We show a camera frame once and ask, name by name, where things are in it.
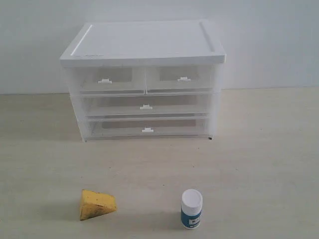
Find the white capped blue bottle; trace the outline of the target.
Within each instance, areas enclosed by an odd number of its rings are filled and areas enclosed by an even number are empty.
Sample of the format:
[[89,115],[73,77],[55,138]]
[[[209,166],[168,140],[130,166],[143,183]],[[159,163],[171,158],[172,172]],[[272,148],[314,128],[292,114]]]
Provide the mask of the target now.
[[180,219],[185,228],[192,230],[200,225],[202,206],[203,197],[199,191],[187,189],[182,193]]

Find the clear bottom wide drawer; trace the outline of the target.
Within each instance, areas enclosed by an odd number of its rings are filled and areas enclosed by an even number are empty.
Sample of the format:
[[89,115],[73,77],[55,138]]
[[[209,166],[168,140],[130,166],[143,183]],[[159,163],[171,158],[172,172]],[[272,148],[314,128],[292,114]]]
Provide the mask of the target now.
[[89,122],[88,138],[211,136],[206,116],[104,119]]

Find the clear wide drawer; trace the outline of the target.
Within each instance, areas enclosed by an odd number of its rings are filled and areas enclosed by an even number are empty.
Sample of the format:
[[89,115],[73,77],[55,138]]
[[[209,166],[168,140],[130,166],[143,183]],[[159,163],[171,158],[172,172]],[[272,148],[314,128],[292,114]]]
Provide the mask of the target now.
[[89,118],[143,115],[196,114],[209,112],[211,95],[85,97],[84,112]]
[[88,138],[211,136],[206,116],[104,119],[89,122]]

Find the white plastic drawer cabinet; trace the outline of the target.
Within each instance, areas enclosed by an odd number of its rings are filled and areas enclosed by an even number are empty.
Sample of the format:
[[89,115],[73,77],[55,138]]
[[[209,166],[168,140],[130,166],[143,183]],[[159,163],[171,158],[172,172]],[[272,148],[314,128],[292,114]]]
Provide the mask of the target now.
[[[95,140],[87,137],[90,132],[89,122],[93,120],[189,116],[208,117],[212,135],[198,136],[213,139],[216,133],[225,61],[226,52],[218,39],[214,24],[203,19],[87,23],[60,57],[62,76],[68,85],[71,103],[83,141]],[[148,94],[146,91],[146,68],[167,66],[213,66],[214,88],[209,92]],[[125,67],[144,68],[145,92],[143,94],[107,95],[102,93],[82,94],[79,92],[76,77],[79,76],[80,69]],[[199,94],[211,95],[210,108],[207,113],[143,114],[89,118],[84,112],[82,103],[82,98],[85,97]]]

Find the clear middle wide drawer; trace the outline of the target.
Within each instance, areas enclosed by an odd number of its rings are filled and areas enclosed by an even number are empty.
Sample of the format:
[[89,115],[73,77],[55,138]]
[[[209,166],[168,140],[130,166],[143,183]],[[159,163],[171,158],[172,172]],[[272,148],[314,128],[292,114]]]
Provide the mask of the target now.
[[143,115],[196,114],[209,112],[211,95],[85,97],[84,112],[89,118]]

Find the yellow wedge sponge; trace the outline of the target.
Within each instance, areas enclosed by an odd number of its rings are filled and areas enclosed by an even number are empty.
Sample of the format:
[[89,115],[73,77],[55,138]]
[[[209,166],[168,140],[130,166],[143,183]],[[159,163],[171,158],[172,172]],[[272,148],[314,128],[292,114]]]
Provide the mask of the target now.
[[80,201],[80,220],[84,221],[117,210],[114,196],[90,190],[82,190]]

